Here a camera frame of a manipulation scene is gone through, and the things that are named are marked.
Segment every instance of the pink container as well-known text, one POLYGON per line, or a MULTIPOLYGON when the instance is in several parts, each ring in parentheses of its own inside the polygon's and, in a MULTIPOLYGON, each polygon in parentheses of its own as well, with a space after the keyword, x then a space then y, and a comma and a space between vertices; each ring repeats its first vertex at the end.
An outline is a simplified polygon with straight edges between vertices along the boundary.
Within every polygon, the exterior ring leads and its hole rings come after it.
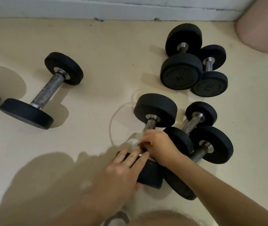
POLYGON ((245 45, 268 53, 268 0, 257 0, 236 23, 235 30, 245 45))

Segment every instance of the wall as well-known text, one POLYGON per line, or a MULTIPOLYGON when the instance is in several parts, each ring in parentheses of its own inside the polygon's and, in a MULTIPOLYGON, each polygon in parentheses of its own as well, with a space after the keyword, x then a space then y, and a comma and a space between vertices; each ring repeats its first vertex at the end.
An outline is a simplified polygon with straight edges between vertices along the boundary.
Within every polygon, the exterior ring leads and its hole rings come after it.
MULTIPOLYGON (((223 165, 200 165, 268 209, 268 55, 243 45, 233 22, 195 22, 203 46, 222 45, 218 69, 229 87, 214 98, 165 88, 159 73, 164 46, 180 22, 67 19, 0 19, 0 96, 31 102, 51 74, 44 65, 53 51, 74 59, 84 72, 80 85, 64 84, 43 109, 55 123, 42 130, 0 111, 0 226, 37 225, 62 211, 94 175, 140 133, 132 107, 145 93, 159 93, 178 106, 175 126, 194 101, 211 104, 215 127, 234 145, 223 165)), ((127 205, 137 214, 177 209, 206 225, 214 221, 199 200, 187 201, 166 182, 145 187, 127 205)))
POLYGON ((254 0, 0 0, 0 17, 234 21, 254 0))

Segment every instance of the floor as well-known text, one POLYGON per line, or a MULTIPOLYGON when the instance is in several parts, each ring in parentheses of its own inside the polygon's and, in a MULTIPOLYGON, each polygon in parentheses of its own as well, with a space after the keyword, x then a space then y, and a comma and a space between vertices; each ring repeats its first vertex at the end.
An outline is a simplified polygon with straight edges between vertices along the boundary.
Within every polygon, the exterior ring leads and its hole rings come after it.
MULTIPOLYGON (((91 179, 140 133, 133 114, 138 97, 159 93, 178 106, 175 126, 183 125, 194 101, 211 104, 215 127, 234 145, 223 165, 200 165, 268 209, 268 54, 237 38, 233 22, 195 22, 203 46, 222 45, 219 69, 229 87, 214 98, 173 91, 159 80, 167 58, 164 45, 180 22, 0 19, 0 96, 30 103, 51 78, 44 58, 59 51, 84 72, 80 85, 63 85, 44 111, 55 122, 42 130, 0 111, 0 225, 36 225, 60 213, 91 179)), ((187 201, 166 183, 145 187, 129 202, 137 216, 151 209, 175 209, 215 225, 199 200, 187 201)))

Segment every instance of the bare skin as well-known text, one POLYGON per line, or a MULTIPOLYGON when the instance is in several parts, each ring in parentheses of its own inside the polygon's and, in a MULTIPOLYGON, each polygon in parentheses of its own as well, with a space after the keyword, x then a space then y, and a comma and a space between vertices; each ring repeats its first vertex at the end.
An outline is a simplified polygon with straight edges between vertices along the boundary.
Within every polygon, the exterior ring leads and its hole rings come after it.
MULTIPOLYGON (((192 189, 219 226, 268 225, 266 209, 181 154, 166 133, 146 130, 139 145, 148 152, 135 162, 140 153, 139 149, 133 151, 125 160, 128 149, 122 150, 95 179, 91 192, 80 197, 76 203, 47 225, 100 225, 116 214, 142 187, 137 178, 149 155, 175 173, 192 189)), ((196 226, 197 224, 181 214, 159 211, 146 214, 129 224, 134 225, 196 226)))

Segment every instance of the baseboard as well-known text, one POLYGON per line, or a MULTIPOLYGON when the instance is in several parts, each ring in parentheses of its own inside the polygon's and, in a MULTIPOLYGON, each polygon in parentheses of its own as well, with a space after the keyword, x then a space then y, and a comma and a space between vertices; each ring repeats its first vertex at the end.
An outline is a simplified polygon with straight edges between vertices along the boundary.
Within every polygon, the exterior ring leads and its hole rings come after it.
POLYGON ((235 21, 243 11, 87 0, 0 0, 0 17, 235 21))

